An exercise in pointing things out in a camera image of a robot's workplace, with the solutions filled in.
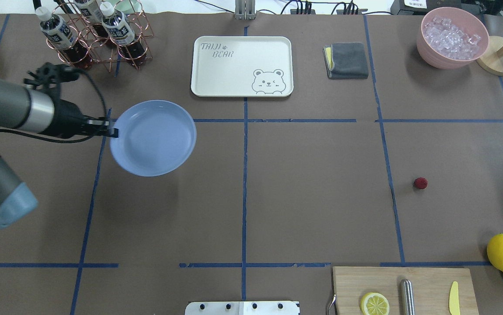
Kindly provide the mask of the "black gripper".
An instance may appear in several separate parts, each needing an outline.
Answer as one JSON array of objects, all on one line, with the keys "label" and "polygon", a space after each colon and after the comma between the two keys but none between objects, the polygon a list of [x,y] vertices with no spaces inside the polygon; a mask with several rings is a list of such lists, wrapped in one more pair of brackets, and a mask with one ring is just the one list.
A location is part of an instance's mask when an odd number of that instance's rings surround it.
[{"label": "black gripper", "polygon": [[49,124],[51,137],[68,139],[73,136],[102,136],[118,138],[119,130],[109,128],[103,116],[93,117],[81,113],[74,103],[61,100],[54,105],[54,114]]}]

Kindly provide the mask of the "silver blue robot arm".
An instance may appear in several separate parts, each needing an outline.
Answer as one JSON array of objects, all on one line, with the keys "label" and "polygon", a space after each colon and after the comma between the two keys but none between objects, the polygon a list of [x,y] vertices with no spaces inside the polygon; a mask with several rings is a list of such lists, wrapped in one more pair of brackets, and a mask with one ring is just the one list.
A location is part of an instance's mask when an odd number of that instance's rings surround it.
[{"label": "silver blue robot arm", "polygon": [[[104,114],[82,113],[61,98],[61,84],[84,75],[97,93]],[[24,86],[0,79],[0,133],[16,134],[56,144],[74,144],[96,136],[118,138],[103,95],[93,78],[82,69],[45,63],[29,72]],[[27,184],[0,155],[0,229],[9,227],[39,204]]]}]

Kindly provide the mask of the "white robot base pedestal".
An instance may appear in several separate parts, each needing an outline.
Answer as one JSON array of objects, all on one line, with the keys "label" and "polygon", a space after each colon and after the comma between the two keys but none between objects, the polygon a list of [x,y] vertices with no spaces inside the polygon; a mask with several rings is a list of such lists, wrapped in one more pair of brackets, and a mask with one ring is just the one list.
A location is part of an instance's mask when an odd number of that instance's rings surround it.
[{"label": "white robot base pedestal", "polygon": [[297,301],[194,301],[186,315],[299,315]]}]

